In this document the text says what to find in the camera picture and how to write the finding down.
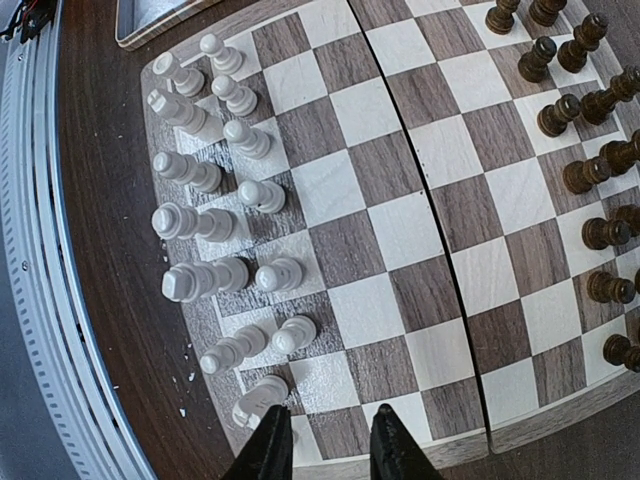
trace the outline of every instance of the brown pawn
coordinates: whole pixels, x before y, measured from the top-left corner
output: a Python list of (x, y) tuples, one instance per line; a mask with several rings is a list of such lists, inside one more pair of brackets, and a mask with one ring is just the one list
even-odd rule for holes
[(560, 97), (555, 105), (547, 105), (538, 114), (538, 127), (548, 137), (562, 135), (569, 122), (580, 115), (580, 101), (575, 95), (567, 93)]
[(590, 92), (582, 98), (582, 116), (592, 125), (601, 125), (607, 121), (618, 102), (630, 102), (638, 92), (640, 69), (625, 67), (623, 73), (611, 79), (607, 90)]
[(587, 193), (594, 185), (611, 178), (611, 168), (602, 157), (595, 157), (586, 162), (571, 162), (564, 167), (562, 179), (571, 193), (576, 195)]
[(497, 0), (496, 6), (487, 12), (485, 23), (489, 30), (498, 35), (506, 35), (513, 28), (513, 14), (518, 10), (520, 0)]
[(518, 71), (522, 78), (531, 83), (540, 83), (549, 76), (549, 63), (555, 57), (558, 47), (549, 37), (540, 37), (530, 52), (518, 61)]
[(607, 160), (614, 176), (623, 175), (640, 161), (640, 130), (631, 136), (630, 142), (614, 140), (600, 149), (600, 156)]
[(616, 278), (608, 272), (592, 273), (587, 280), (587, 294), (598, 303), (631, 303), (636, 287), (631, 280)]
[(566, 6), (567, 0), (533, 0), (529, 7), (529, 15), (538, 25), (551, 27)]
[(560, 47), (558, 62), (571, 73), (578, 73), (587, 64), (587, 53), (595, 52), (607, 34), (609, 20), (601, 13), (592, 13), (582, 25), (573, 29), (573, 38)]
[(631, 240), (631, 228), (622, 220), (592, 218), (582, 226), (582, 241), (591, 250), (604, 250), (613, 245), (624, 245)]
[(617, 333), (604, 342), (604, 359), (611, 365), (624, 365), (628, 370), (640, 373), (640, 347), (632, 346), (631, 341)]

